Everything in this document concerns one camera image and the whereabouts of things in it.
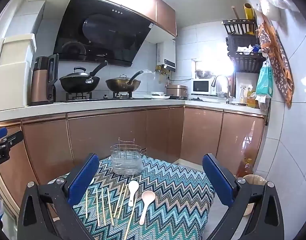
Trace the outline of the chrome kitchen faucet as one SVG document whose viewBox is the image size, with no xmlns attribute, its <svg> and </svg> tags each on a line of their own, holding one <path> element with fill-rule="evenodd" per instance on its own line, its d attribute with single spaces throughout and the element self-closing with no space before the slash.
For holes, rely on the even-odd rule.
<svg viewBox="0 0 306 240">
<path fill-rule="evenodd" d="M 230 97 L 230 81 L 227 76 L 217 75 L 211 84 L 215 88 L 215 94 L 218 98 L 225 99 L 226 104 L 229 104 Z"/>
</svg>

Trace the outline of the cooking oil bottle on floor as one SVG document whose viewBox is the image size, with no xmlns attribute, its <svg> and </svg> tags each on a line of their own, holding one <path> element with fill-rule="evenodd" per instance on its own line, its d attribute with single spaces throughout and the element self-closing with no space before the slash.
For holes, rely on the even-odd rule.
<svg viewBox="0 0 306 240">
<path fill-rule="evenodd" d="M 252 159 L 245 157 L 239 164 L 236 176 L 244 177 L 249 174 L 253 174 Z"/>
</svg>

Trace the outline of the copper rice cooker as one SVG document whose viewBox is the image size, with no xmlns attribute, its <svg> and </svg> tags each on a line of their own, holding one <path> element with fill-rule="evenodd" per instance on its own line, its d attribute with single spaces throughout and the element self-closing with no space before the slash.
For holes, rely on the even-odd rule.
<svg viewBox="0 0 306 240">
<path fill-rule="evenodd" d="M 184 85 L 172 85 L 166 86 L 167 96 L 173 99 L 184 99 L 188 98 L 188 87 Z"/>
</svg>

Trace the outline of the black range hood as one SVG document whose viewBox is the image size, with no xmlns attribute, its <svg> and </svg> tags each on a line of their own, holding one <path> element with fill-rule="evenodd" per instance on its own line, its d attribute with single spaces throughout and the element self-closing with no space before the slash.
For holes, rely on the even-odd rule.
<svg viewBox="0 0 306 240">
<path fill-rule="evenodd" d="M 63 61 L 129 67 L 153 27 L 148 19 L 101 0 L 70 0 L 54 53 Z"/>
</svg>

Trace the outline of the copper thermos kettle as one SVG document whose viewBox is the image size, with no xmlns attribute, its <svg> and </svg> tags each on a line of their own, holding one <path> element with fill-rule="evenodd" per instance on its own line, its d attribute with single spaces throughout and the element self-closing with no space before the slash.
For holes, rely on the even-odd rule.
<svg viewBox="0 0 306 240">
<path fill-rule="evenodd" d="M 56 86 L 58 80 L 59 54 L 40 56 L 35 59 L 32 86 L 31 105 L 46 105 L 56 101 Z"/>
</svg>

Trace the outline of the brown patterned apron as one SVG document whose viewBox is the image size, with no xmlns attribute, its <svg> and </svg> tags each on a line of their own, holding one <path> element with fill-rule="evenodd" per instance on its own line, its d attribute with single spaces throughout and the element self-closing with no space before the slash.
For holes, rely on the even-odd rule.
<svg viewBox="0 0 306 240">
<path fill-rule="evenodd" d="M 287 107 L 290 109 L 294 94 L 294 81 L 288 57 L 286 56 L 286 52 L 274 26 L 263 13 L 262 18 L 263 22 L 257 30 L 261 49 L 268 55 L 273 70 L 275 84 L 287 104 Z"/>
</svg>

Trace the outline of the white microwave oven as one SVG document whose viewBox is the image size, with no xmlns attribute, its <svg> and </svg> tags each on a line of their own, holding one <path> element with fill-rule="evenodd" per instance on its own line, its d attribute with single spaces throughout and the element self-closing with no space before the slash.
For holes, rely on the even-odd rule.
<svg viewBox="0 0 306 240">
<path fill-rule="evenodd" d="M 194 79 L 192 94 L 216 96 L 216 88 L 212 87 L 213 78 Z"/>
</svg>

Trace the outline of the yellow roll on rack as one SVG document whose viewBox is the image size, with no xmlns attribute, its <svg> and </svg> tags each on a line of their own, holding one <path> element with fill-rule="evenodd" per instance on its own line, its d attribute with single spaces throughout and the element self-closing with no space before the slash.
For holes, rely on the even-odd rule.
<svg viewBox="0 0 306 240">
<path fill-rule="evenodd" d="M 245 11 L 245 16 L 247 20 L 254 20 L 254 12 L 253 12 L 253 7 L 250 5 L 250 3 L 245 3 L 244 4 L 244 11 Z M 250 35 L 254 35 L 254 26 L 253 24 L 249 25 L 249 31 L 247 32 Z"/>
</svg>

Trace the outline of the gas stove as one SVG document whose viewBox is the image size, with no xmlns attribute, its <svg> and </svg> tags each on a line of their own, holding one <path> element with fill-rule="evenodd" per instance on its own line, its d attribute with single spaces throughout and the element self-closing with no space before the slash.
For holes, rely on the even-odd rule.
<svg viewBox="0 0 306 240">
<path fill-rule="evenodd" d="M 133 93 L 129 96 L 127 93 L 120 93 L 118 96 L 110 90 L 94 90 L 88 93 L 67 93 L 57 92 L 56 102 L 75 102 L 75 101 L 109 101 L 109 100 L 148 100 L 151 99 L 147 94 Z"/>
</svg>

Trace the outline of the white ceramic spoon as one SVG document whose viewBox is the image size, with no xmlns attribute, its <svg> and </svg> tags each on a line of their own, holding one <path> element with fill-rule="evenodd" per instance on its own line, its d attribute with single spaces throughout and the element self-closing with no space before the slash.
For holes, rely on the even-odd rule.
<svg viewBox="0 0 306 240">
<path fill-rule="evenodd" d="M 139 189 L 139 183 L 135 180 L 132 180 L 128 184 L 128 190 L 129 190 L 129 200 L 128 200 L 128 205 L 129 207 L 134 206 L 134 198 L 135 198 L 135 193 Z"/>
</svg>

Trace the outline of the black wok with lid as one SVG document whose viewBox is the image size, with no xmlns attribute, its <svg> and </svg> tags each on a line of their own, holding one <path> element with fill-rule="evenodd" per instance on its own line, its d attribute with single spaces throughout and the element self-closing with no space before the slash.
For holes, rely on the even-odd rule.
<svg viewBox="0 0 306 240">
<path fill-rule="evenodd" d="M 70 94 L 92 92 L 100 82 L 96 74 L 107 66 L 108 62 L 101 62 L 92 72 L 87 73 L 84 67 L 75 67 L 74 72 L 60 78 L 63 89 Z"/>
</svg>

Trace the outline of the black dish rack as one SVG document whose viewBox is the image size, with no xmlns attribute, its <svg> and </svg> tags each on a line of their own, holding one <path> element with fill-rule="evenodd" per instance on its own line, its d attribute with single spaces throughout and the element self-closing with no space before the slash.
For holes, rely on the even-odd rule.
<svg viewBox="0 0 306 240">
<path fill-rule="evenodd" d="M 265 58 L 256 33 L 256 21 L 231 19 L 223 20 L 222 24 L 227 33 L 227 55 L 233 62 L 234 71 L 258 74 Z"/>
</svg>

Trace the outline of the teal plastic bag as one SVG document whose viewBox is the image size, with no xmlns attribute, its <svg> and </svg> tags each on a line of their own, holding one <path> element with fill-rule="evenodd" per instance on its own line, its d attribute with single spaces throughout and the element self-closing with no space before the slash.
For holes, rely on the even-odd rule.
<svg viewBox="0 0 306 240">
<path fill-rule="evenodd" d="M 273 71 L 269 59 L 263 62 L 256 85 L 256 95 L 272 98 L 273 96 Z"/>
</svg>

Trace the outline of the brass coloured wok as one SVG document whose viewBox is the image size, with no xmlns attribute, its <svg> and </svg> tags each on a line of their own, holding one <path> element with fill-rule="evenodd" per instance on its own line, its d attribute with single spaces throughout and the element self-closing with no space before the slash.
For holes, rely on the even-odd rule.
<svg viewBox="0 0 306 240">
<path fill-rule="evenodd" d="M 106 85 L 108 89 L 115 93 L 134 92 L 141 84 L 141 81 L 137 80 L 137 77 L 143 73 L 144 71 L 140 70 L 130 78 L 128 78 L 126 75 L 123 76 L 121 74 L 119 77 L 106 80 Z"/>
</svg>

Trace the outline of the yellow detergent bottle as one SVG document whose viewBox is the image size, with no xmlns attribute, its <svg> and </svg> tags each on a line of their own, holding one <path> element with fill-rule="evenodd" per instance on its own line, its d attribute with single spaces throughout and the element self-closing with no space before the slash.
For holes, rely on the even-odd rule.
<svg viewBox="0 0 306 240">
<path fill-rule="evenodd" d="M 257 108 L 257 101 L 256 101 L 256 92 L 255 91 L 248 91 L 246 97 L 246 104 L 248 107 Z"/>
</svg>

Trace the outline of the zigzag patterned table mat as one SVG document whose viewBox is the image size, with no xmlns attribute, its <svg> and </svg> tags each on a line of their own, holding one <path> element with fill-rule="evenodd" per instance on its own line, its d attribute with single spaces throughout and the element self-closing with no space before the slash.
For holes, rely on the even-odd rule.
<svg viewBox="0 0 306 240">
<path fill-rule="evenodd" d="M 99 162 L 74 211 L 95 239 L 200 239 L 215 196 L 206 174 L 143 156 L 142 172 L 113 172 Z"/>
</svg>

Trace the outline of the white water heater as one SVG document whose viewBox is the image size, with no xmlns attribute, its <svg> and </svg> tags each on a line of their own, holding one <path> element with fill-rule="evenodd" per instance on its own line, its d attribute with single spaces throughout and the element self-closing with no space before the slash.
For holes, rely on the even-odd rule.
<svg viewBox="0 0 306 240">
<path fill-rule="evenodd" d="M 176 42 L 168 40 L 157 44 L 157 65 L 171 72 L 176 71 Z"/>
</svg>

